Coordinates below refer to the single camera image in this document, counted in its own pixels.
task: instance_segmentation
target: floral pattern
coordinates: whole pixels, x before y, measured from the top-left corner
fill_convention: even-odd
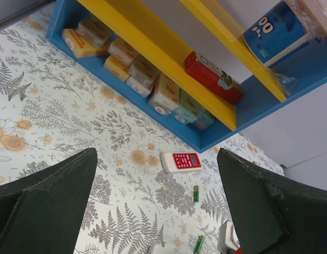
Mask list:
[[[219,227],[231,220],[219,149],[282,169],[237,134],[200,155],[201,171],[167,175],[161,152],[193,150],[46,41],[54,6],[0,32],[0,185],[95,147],[76,254],[147,253],[151,242],[191,253],[201,234],[202,252],[217,253]]]

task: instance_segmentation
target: green battery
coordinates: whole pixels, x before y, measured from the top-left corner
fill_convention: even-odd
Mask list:
[[[202,244],[204,243],[205,237],[200,235],[199,240],[197,240],[196,247],[194,249],[194,254],[199,254],[201,251]]]
[[[199,202],[199,186],[197,185],[194,186],[194,202]]]

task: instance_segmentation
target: display screen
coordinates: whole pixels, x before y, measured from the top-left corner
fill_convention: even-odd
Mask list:
[[[197,165],[195,157],[192,155],[190,158],[192,160],[193,165]]]

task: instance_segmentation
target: yellow shelf board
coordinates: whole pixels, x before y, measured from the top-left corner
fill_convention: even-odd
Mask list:
[[[180,0],[281,102],[282,88],[247,47],[244,30],[216,0]]]
[[[193,51],[140,0],[78,0],[138,50],[230,130],[237,128],[235,106],[186,74],[184,60]]]

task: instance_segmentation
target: red object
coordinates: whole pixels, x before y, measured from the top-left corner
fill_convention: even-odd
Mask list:
[[[192,52],[185,59],[186,72],[231,104],[244,97],[241,86],[205,57]]]
[[[201,168],[201,163],[196,153],[173,153],[173,158],[178,169]]]
[[[242,249],[241,248],[237,249],[235,254],[243,254]]]

